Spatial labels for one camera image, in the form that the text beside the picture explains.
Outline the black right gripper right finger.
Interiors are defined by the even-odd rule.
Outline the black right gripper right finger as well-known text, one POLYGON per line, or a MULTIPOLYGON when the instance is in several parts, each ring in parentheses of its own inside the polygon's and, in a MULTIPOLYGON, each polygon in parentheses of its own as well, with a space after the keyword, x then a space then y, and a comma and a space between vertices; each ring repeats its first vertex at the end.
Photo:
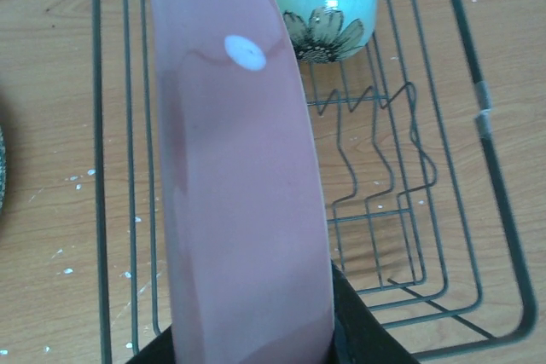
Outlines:
POLYGON ((417 359, 375 319, 348 279, 332 266, 334 335, 332 363, 412 364, 417 359))

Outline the pink polka dot plate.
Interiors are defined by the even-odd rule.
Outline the pink polka dot plate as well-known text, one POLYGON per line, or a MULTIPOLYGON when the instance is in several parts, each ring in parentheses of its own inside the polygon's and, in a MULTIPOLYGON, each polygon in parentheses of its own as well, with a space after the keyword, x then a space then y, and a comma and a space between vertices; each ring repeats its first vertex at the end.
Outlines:
POLYGON ((276 1, 150 2, 176 360, 323 363, 328 229, 276 1))

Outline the mint green ceramic bowl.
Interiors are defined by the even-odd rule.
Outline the mint green ceramic bowl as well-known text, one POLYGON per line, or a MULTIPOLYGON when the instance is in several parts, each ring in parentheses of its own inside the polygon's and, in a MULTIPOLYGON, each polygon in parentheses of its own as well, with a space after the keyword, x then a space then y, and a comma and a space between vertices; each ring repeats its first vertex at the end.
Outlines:
POLYGON ((299 61, 346 60, 372 37, 378 0, 276 0, 299 61))

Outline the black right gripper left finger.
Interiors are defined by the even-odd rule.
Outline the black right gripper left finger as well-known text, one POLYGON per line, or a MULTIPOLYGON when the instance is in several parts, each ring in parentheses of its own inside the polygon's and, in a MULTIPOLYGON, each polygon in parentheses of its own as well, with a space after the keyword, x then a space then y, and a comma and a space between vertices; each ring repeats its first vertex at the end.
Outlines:
POLYGON ((175 364, 171 327, 167 327, 144 349, 131 357, 127 364, 175 364))

